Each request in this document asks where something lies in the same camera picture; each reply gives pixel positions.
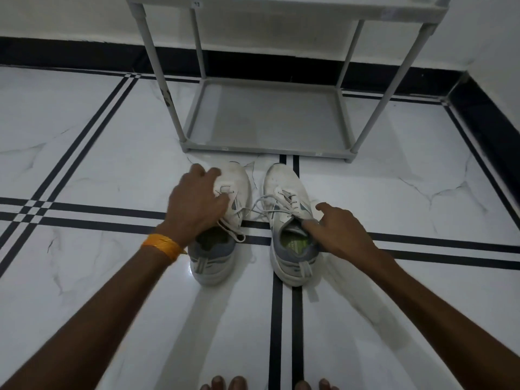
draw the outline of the toe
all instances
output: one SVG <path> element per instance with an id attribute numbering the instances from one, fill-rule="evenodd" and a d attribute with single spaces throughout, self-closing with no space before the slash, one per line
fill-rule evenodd
<path id="1" fill-rule="evenodd" d="M 218 375 L 211 380 L 211 390 L 226 390 L 226 384 L 222 376 Z"/>
<path id="2" fill-rule="evenodd" d="M 248 390 L 248 383 L 243 376 L 236 376 L 231 380 L 228 390 Z"/>
<path id="3" fill-rule="evenodd" d="M 294 390 L 311 390 L 310 385 L 306 381 L 296 383 Z"/>
<path id="4" fill-rule="evenodd" d="M 322 379 L 319 383 L 319 390 L 331 390 L 330 383 L 327 379 Z"/>

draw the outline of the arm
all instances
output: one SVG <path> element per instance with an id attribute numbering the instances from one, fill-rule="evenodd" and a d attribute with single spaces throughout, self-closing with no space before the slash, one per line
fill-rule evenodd
<path id="1" fill-rule="evenodd" d="M 166 219 L 155 232 L 182 248 L 213 226 L 229 197 L 215 198 L 220 171 L 192 166 L 173 190 Z M 146 297 L 171 264 L 153 246 L 139 251 L 3 386 L 11 389 L 93 389 Z"/>
<path id="2" fill-rule="evenodd" d="M 408 275 L 347 210 L 326 203 L 303 227 L 324 249 L 366 273 L 408 316 L 465 389 L 520 388 L 520 358 Z"/>

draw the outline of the forearm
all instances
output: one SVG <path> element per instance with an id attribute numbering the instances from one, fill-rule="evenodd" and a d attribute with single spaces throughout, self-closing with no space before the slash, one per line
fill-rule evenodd
<path id="1" fill-rule="evenodd" d="M 465 389 L 520 388 L 516 354 L 387 259 L 386 268 L 368 275 L 414 323 Z"/>
<path id="2" fill-rule="evenodd" d="M 141 248 L 2 390 L 93 389 L 170 259 Z"/>

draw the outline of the white wall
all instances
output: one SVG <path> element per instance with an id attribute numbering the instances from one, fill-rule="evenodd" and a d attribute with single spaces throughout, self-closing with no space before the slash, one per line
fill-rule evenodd
<path id="1" fill-rule="evenodd" d="M 157 45 L 194 47 L 187 11 L 148 6 L 147 14 Z M 469 69 L 516 123 L 517 16 L 518 0 L 453 0 L 415 65 Z M 199 18 L 203 47 L 216 50 L 341 60 L 353 32 L 352 22 L 311 15 L 217 15 L 201 10 Z M 367 22 L 354 61 L 399 64 L 418 28 Z M 124 0 L 0 0 L 0 36 L 142 43 Z"/>

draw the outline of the white sticker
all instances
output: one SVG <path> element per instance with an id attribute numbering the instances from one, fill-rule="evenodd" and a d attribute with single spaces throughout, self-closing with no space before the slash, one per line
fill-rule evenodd
<path id="1" fill-rule="evenodd" d="M 397 8 L 385 8 L 381 12 L 381 20 L 392 20 L 394 18 Z"/>

